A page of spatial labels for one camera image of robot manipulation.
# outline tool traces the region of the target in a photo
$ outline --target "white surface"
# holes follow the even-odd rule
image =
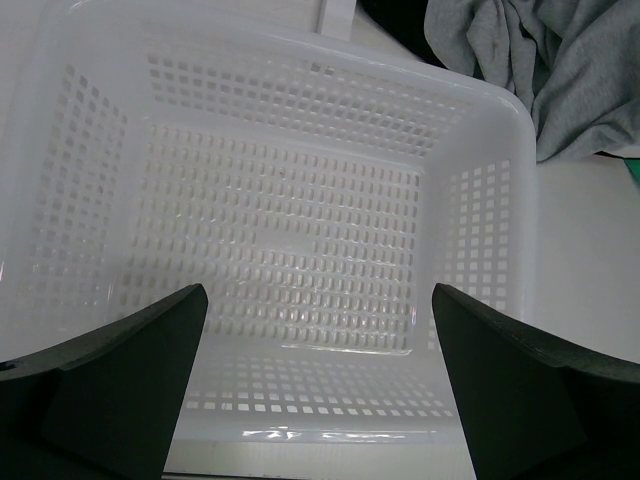
[[[211,308],[176,439],[462,442],[430,294],[444,281],[529,314],[520,102],[323,36],[149,5],[59,2],[42,25],[0,176],[0,317],[20,319],[0,349],[200,282]]]
[[[33,39],[37,15],[44,3],[44,0],[0,1],[0,125],[4,125],[17,69],[24,62],[26,48]],[[245,2],[245,8],[259,9],[268,4],[275,10],[281,6],[276,3],[275,0],[249,1]],[[285,17],[283,23],[313,30],[317,10],[312,12],[312,9],[298,8],[300,3],[289,2],[284,8],[272,12],[269,19],[280,21],[277,18],[280,13]],[[352,42],[411,58],[397,42],[362,17],[355,19]],[[536,317],[532,323],[589,348],[640,362],[640,350],[637,349],[640,295],[634,289],[640,271],[637,255],[640,194],[637,187],[622,162],[612,159],[551,162],[537,169],[538,275]],[[272,471],[269,465],[273,466],[273,458],[283,458],[277,457],[281,453],[286,456],[287,463],[298,456],[303,462],[320,456],[303,466],[296,461],[294,469],[304,478],[389,478],[393,475],[411,479],[425,478],[431,468],[441,465],[455,467],[454,459],[457,458],[455,454],[447,457],[436,450],[441,462],[434,467],[431,461],[433,446],[420,447],[415,457],[403,446],[395,447],[396,451],[392,453],[387,450],[390,454],[386,457],[379,448],[388,445],[355,445],[348,449],[344,445],[328,446],[326,448],[332,451],[338,450],[336,455],[344,451],[350,458],[348,464],[339,464],[341,470],[334,472],[333,477],[328,477],[325,469],[331,468],[331,464],[323,456],[328,452],[317,445],[293,445],[291,448],[297,449],[293,456],[287,456],[291,450],[282,444],[225,445],[213,442],[200,443],[197,447],[175,442],[168,467],[229,475],[261,475]],[[246,453],[248,449],[251,450],[249,455]],[[462,454],[466,457],[463,456],[460,465],[461,468],[466,467],[466,471],[441,478],[473,478],[464,447]],[[377,462],[372,458],[382,458],[383,465],[395,469],[391,474],[382,471],[377,475]]]
[[[322,0],[180,0],[200,6],[215,6],[278,25],[315,32]]]

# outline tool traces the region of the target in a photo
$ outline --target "green object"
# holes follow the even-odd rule
[[[629,167],[631,176],[636,179],[636,182],[640,182],[640,158],[631,158],[625,160],[624,163]]]

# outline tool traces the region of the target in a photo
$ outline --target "gray fabric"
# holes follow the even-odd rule
[[[447,68],[520,98],[538,161],[640,143],[640,0],[429,0],[424,25]]]

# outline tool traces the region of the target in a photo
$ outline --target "white plastic basket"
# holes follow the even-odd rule
[[[208,8],[59,1],[0,177],[0,360],[201,282],[176,438],[459,431],[436,281],[527,319],[535,139],[504,90]]]

